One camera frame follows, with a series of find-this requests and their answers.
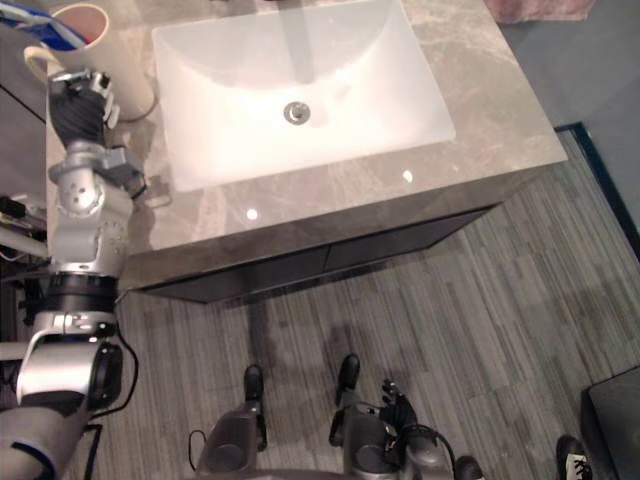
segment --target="dark cabinet base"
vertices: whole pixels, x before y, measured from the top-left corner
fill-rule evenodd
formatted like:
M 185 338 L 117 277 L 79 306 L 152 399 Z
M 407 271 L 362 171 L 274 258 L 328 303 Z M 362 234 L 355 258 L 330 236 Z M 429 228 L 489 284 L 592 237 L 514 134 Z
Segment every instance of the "dark cabinet base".
M 237 265 L 225 270 L 154 285 L 145 291 L 154 295 L 202 303 L 261 292 L 429 248 L 484 215 L 490 208 Z

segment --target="toothbrush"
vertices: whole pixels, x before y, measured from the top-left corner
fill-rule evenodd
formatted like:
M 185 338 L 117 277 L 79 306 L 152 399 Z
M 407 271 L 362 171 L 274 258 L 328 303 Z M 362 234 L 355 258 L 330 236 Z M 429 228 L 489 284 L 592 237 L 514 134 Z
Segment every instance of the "toothbrush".
M 0 24 L 28 32 L 54 50 L 75 50 L 87 44 L 80 34 L 50 15 L 4 0 L 0 0 Z

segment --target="cup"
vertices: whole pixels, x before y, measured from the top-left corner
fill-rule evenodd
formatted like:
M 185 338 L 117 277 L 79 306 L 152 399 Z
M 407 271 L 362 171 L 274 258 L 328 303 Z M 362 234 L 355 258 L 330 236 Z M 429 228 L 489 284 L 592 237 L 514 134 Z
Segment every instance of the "cup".
M 154 95 L 138 62 L 133 59 L 118 35 L 111 27 L 109 16 L 100 7 L 89 3 L 75 3 L 53 14 L 87 40 L 87 45 L 76 50 L 62 51 L 48 47 L 27 47 L 24 61 L 45 84 L 46 68 L 36 60 L 60 65 L 65 70 L 90 68 L 104 72 L 113 82 L 115 102 L 120 106 L 122 120 L 144 117 L 154 104 Z

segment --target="white sink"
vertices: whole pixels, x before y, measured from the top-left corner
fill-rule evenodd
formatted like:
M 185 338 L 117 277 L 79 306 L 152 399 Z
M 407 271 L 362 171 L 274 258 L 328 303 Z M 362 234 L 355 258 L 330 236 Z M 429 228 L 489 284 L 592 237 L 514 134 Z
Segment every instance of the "white sink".
M 180 191 L 455 136 L 399 0 L 170 25 L 153 43 Z

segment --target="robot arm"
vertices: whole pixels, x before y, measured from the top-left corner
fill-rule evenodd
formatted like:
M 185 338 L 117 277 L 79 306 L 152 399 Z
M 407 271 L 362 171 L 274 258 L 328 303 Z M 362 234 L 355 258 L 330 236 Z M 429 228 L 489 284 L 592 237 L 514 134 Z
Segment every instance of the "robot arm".
M 120 394 L 122 350 L 109 342 L 133 202 L 143 179 L 124 148 L 104 146 L 114 122 L 110 81 L 90 71 L 50 83 L 54 129 L 67 152 L 58 186 L 51 281 L 18 376 L 19 407 L 0 414 L 2 478 L 60 478 L 93 412 Z

